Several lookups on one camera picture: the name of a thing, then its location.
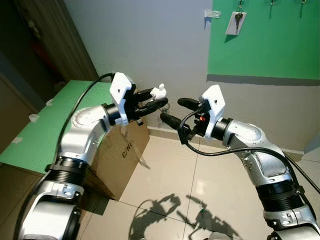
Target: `key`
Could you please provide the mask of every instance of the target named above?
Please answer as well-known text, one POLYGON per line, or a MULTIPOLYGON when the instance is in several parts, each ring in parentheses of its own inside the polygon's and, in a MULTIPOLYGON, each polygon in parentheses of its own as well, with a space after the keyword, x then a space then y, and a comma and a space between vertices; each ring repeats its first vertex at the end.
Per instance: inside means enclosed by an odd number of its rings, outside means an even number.
POLYGON ((238 31, 240 20, 242 19, 243 14, 239 12, 235 15, 236 31, 238 31))

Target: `white tape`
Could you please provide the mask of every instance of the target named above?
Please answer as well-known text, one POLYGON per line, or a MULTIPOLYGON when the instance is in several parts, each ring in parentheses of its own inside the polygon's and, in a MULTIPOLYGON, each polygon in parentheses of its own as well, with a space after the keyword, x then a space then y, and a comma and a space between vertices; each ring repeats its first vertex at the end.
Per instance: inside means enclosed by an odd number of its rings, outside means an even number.
POLYGON ((20 143, 21 141, 22 141, 22 137, 15 137, 15 138, 12 140, 11 143, 13 143, 13 144, 18 144, 18 143, 20 143))
POLYGON ((214 10, 210 10, 210 9, 206 9, 204 10, 204 17, 205 18, 214 18, 214 19, 218 19, 221 15, 220 11, 214 11, 214 10))
POLYGON ((45 105, 47 105, 47 106, 52 106, 52 100, 53 100, 53 98, 51 98, 49 101, 47 101, 47 102, 45 103, 45 105))
POLYGON ((30 119, 30 121, 33 122, 33 123, 36 123, 37 120, 38 120, 38 118, 40 118, 40 116, 37 115, 37 114, 30 114, 30 115, 29 115, 29 119, 30 119))

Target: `baseboard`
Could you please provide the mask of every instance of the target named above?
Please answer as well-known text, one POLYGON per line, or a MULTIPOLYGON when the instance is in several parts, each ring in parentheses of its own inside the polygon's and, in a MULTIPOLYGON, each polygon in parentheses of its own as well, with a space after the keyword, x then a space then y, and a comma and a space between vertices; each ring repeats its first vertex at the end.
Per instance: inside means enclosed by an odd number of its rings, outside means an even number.
MULTIPOLYGON (((147 128, 151 136, 179 141, 179 136, 176 130, 165 129, 165 128, 155 127, 155 126, 147 126, 147 128)), ((225 146, 222 145, 220 141, 208 140, 201 136, 195 136, 191 140, 191 143, 201 144, 201 145, 220 148, 220 149, 227 149, 225 146)), ((304 155, 303 151, 291 150, 286 148, 281 148, 281 150, 284 153, 286 153, 289 157, 291 157, 295 162, 299 162, 304 155)))

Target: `green wall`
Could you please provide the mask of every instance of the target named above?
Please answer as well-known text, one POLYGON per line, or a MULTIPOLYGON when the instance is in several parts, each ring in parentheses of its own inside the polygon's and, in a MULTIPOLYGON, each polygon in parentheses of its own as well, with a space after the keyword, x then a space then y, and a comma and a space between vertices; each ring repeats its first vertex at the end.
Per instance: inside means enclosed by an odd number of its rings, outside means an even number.
POLYGON ((238 36, 226 35, 236 0, 213 0, 208 74, 319 79, 319 0, 244 0, 238 36))

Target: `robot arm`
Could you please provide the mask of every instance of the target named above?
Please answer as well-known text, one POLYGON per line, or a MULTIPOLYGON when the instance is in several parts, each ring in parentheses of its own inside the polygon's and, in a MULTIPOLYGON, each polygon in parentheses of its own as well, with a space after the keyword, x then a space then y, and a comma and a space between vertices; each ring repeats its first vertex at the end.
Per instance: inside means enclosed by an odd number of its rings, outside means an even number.
POLYGON ((231 152, 239 157, 257 190, 264 208, 264 219, 274 229, 268 240, 320 240, 320 228, 308 206, 304 190, 297 184, 292 167, 285 165, 279 158, 285 157, 284 153, 268 141, 259 127, 223 118, 225 101, 218 85, 211 86, 199 101, 181 98, 178 103, 194 112, 182 121, 166 113, 161 113, 161 119, 177 129, 181 143, 193 151, 197 150, 188 144, 188 140, 195 134, 210 140, 220 140, 229 150, 235 150, 231 152), (193 130, 185 124, 192 115, 195 115, 193 130), (275 154, 261 152, 258 148, 272 150, 275 154))
POLYGON ((117 72, 110 87, 113 104, 88 107, 71 118, 57 159, 47 166, 48 174, 19 231, 19 240, 74 240, 80 227, 78 208, 84 194, 86 170, 92 164, 101 140, 114 125, 127 125, 167 104, 165 94, 151 95, 153 89, 135 93, 133 81, 117 72), (145 106, 139 103, 156 98, 145 106))

